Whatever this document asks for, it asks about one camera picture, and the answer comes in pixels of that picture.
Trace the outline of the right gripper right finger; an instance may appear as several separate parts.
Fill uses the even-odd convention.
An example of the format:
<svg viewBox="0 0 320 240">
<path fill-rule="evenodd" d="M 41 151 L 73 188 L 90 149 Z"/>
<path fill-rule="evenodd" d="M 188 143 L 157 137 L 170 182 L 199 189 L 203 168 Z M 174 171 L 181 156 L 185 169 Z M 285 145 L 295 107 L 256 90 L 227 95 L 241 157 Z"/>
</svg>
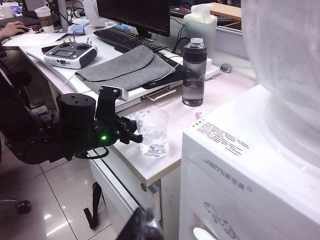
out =
<svg viewBox="0 0 320 240">
<path fill-rule="evenodd" d="M 156 220 L 151 208 L 144 212 L 144 239 L 163 240 L 162 229 Z"/>
</svg>

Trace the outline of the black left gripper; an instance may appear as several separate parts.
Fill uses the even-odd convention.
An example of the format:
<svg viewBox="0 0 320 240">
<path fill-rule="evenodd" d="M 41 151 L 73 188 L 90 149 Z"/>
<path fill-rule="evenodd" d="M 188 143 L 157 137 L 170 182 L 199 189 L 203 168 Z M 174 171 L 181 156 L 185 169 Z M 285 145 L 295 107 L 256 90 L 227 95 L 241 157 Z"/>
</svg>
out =
<svg viewBox="0 0 320 240">
<path fill-rule="evenodd" d="M 135 120 L 115 114 L 117 96 L 100 93 L 96 101 L 84 94 L 68 93 L 57 98 L 61 142 L 67 157 L 113 145 L 118 139 L 124 144 L 143 141 L 141 134 L 133 134 L 137 130 Z"/>
</svg>

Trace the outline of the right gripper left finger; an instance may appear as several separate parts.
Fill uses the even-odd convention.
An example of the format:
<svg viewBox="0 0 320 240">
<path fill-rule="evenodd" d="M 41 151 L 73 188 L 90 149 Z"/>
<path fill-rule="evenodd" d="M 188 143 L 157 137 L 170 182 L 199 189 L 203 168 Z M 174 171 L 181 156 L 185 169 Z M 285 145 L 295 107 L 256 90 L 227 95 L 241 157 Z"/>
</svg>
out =
<svg viewBox="0 0 320 240">
<path fill-rule="evenodd" d="M 145 239 L 145 212 L 137 207 L 123 229 L 117 236 L 117 240 L 144 240 Z"/>
</svg>

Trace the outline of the seated person hand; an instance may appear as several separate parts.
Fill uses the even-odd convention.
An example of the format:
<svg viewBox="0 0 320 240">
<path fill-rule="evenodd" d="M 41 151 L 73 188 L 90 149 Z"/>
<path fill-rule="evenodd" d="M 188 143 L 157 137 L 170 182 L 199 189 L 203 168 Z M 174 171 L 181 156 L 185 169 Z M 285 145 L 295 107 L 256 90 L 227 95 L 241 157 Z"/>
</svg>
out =
<svg viewBox="0 0 320 240">
<path fill-rule="evenodd" d="M 17 33 L 24 33 L 27 27 L 20 21 L 8 22 L 7 25 L 0 30 L 0 41 L 16 35 Z"/>
</svg>

